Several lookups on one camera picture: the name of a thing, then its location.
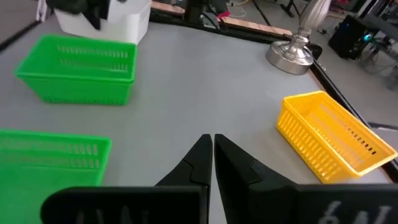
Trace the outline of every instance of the silver lamp base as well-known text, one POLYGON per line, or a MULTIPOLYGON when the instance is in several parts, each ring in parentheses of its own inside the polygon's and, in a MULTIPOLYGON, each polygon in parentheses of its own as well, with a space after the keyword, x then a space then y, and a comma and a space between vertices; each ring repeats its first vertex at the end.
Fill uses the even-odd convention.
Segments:
POLYGON ((313 63, 312 55, 307 50, 288 41, 272 43, 266 58, 273 66, 294 75, 304 74, 313 63))

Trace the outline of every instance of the yellow basket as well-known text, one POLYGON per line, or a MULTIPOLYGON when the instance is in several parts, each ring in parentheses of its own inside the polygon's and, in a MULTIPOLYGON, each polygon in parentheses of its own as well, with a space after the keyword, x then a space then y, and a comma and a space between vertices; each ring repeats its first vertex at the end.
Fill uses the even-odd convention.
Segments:
POLYGON ((285 97, 277 129, 324 184, 361 177, 397 157, 323 91, 285 97))

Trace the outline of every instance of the white object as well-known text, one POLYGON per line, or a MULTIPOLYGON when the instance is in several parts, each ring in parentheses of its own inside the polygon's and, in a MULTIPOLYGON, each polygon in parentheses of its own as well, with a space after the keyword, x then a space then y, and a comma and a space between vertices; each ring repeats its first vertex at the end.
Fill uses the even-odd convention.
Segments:
POLYGON ((49 15, 50 10, 47 10, 47 4, 45 3, 45 0, 38 0, 36 9, 36 21, 44 22, 49 15))
POLYGON ((151 0, 111 0, 108 19, 101 19, 101 30, 96 30, 83 14, 72 15, 55 10, 61 29, 69 34, 94 39, 117 40, 138 44, 146 34, 151 0))

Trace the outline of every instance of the gray table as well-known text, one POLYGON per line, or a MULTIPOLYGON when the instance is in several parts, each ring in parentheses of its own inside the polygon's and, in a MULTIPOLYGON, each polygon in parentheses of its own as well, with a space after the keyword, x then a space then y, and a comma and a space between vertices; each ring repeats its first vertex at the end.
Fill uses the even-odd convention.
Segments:
MULTIPOLYGON (((270 65, 269 46, 150 24, 127 106, 51 105, 13 74, 35 41, 50 33, 62 33, 54 17, 0 55, 0 127, 109 136, 104 185, 156 184, 203 133, 224 134, 297 183, 319 183, 275 128, 284 96, 318 87, 308 74, 270 65)), ((215 173, 212 182, 210 223, 226 223, 215 173)), ((375 170, 356 182, 387 179, 375 170)))

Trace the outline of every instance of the black equipment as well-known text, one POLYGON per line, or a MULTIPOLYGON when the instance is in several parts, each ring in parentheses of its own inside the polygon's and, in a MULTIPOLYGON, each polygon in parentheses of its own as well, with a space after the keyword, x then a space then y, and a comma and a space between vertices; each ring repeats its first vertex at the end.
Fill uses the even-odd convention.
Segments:
MULTIPOLYGON (((215 166, 228 224, 398 223, 398 186, 301 185, 222 134, 215 166)), ((203 135, 155 187, 74 187, 42 205, 43 224, 208 223, 212 141, 203 135)))
POLYGON ((341 58, 355 60, 377 32, 379 32, 378 28, 366 24, 361 19, 346 16, 329 40, 329 46, 341 58))

